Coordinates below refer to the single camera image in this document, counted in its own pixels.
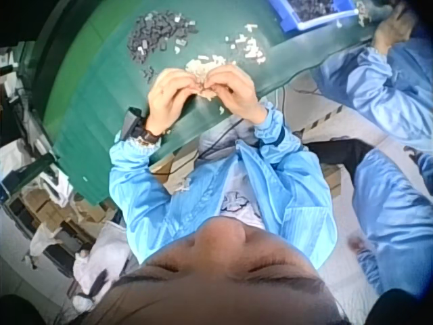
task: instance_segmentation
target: green workbench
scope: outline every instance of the green workbench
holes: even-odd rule
[[[262,96],[329,55],[369,40],[374,31],[374,26],[362,28],[357,18],[350,18],[341,21],[342,28],[334,23],[302,35],[285,35],[267,0],[104,0],[95,7],[68,48],[43,114],[57,164],[75,190],[93,204],[108,196],[108,151],[125,110],[130,106],[147,110],[150,86],[141,73],[145,66],[160,72],[167,67],[184,68],[197,55],[224,56],[252,75]],[[167,51],[152,54],[145,66],[132,62],[127,39],[137,16],[167,9],[195,20],[200,32],[188,36],[188,45],[179,55],[171,39]],[[225,43],[226,36],[249,34],[244,28],[248,23],[258,25],[253,35],[264,49],[264,64],[251,63]],[[152,163],[227,118],[227,110],[220,115],[220,105],[218,100],[192,100],[164,137]]]

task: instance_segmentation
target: pile of small parts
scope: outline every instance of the pile of small parts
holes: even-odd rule
[[[208,56],[198,56],[197,59],[192,59],[187,63],[185,70],[194,74],[203,85],[208,72],[224,64],[226,64],[226,59],[223,56],[213,55],[212,60]],[[210,101],[216,96],[216,93],[211,89],[203,89],[198,95]]]
[[[302,22],[337,12],[333,0],[288,0]]]
[[[248,32],[252,31],[258,26],[255,24],[247,24],[245,28]],[[228,36],[225,37],[226,43],[230,44],[231,49],[238,49],[243,47],[245,53],[245,58],[256,60],[258,64],[262,64],[266,61],[266,57],[263,54],[261,48],[257,45],[257,40],[254,37],[247,37],[244,34],[239,34],[237,39],[231,40]]]
[[[167,41],[176,37],[175,52],[178,54],[187,45],[189,33],[196,34],[196,22],[183,17],[181,14],[167,10],[164,13],[150,12],[140,16],[135,22],[128,40],[128,49],[131,59],[144,64],[150,52],[156,49],[167,50]]]

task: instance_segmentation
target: black pants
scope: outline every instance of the black pants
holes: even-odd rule
[[[358,165],[363,161],[365,155],[373,149],[373,146],[358,139],[311,142],[305,146],[319,157],[320,163],[343,164],[350,174],[352,183],[355,180],[355,171]]]

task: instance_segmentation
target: blue plastic bin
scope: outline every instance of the blue plastic bin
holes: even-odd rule
[[[268,0],[269,3],[277,11],[279,17],[282,19],[281,27],[285,32],[289,30],[306,30],[318,25],[331,22],[340,18],[351,17],[358,14],[358,9],[352,0],[334,0],[333,6],[337,11],[334,14],[330,14],[323,17],[318,17],[307,22],[301,22],[298,15],[290,5],[290,0]]]

